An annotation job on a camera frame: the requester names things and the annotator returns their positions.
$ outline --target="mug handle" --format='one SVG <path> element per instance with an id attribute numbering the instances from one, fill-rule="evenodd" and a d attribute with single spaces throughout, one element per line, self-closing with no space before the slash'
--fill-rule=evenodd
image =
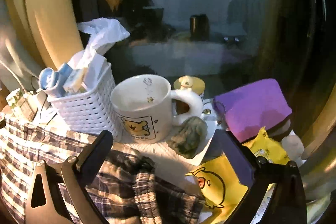
<path id="1" fill-rule="evenodd" d="M 170 97 L 189 105 L 188 112 L 176 115 L 173 118 L 174 126 L 181 125 L 186 119 L 192 116 L 202 117 L 203 101 L 195 92 L 190 90 L 172 90 Z"/>

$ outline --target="white ceramic mug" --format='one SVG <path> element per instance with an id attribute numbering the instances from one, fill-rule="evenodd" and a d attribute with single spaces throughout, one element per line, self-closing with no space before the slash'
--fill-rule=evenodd
<path id="1" fill-rule="evenodd" d="M 172 99 L 189 105 L 187 113 L 173 116 Z M 167 79 L 138 75 L 119 83 L 111 93 L 114 111 L 125 130 L 138 143 L 156 143 L 191 116 L 201 117 L 203 102 L 189 90 L 171 90 Z"/>

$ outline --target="yellow bag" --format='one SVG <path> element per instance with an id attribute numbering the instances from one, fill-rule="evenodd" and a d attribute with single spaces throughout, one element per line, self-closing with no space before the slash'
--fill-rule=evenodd
<path id="1" fill-rule="evenodd" d="M 270 139 L 265 128 L 259 130 L 255 139 L 243 145 L 248 147 L 255 156 L 263 156 L 269 162 L 286 164 L 289 161 L 281 144 Z M 239 183 L 225 155 L 202 164 L 186 176 L 198 178 L 199 187 L 205 197 L 205 205 L 213 210 L 212 216 L 202 224 L 215 224 L 226 220 L 248 189 Z"/>

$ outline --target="plaid shirt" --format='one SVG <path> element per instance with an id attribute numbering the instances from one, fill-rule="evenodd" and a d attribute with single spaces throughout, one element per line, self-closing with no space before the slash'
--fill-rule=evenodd
<path id="1" fill-rule="evenodd" d="M 65 161 L 78 155 L 95 136 L 60 130 L 0 114 L 6 126 L 0 130 L 2 197 L 18 223 L 25 222 L 25 206 L 31 175 L 38 160 Z M 64 185 L 59 184 L 74 223 L 81 223 Z M 109 223 L 197 223 L 204 199 L 155 176 L 153 162 L 137 151 L 115 143 L 94 182 L 86 190 Z"/>

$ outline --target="white cable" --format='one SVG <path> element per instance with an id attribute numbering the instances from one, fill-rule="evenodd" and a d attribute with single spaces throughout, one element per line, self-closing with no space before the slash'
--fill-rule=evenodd
<path id="1" fill-rule="evenodd" d="M 16 81 L 20 84 L 20 86 L 22 87 L 22 89 L 24 91 L 25 87 L 21 83 L 20 79 L 16 76 L 16 74 L 14 73 L 14 71 L 12 71 L 9 67 L 7 67 L 7 65 L 5 63 L 3 63 L 1 60 L 0 60 L 0 64 L 3 65 L 15 77 Z"/>

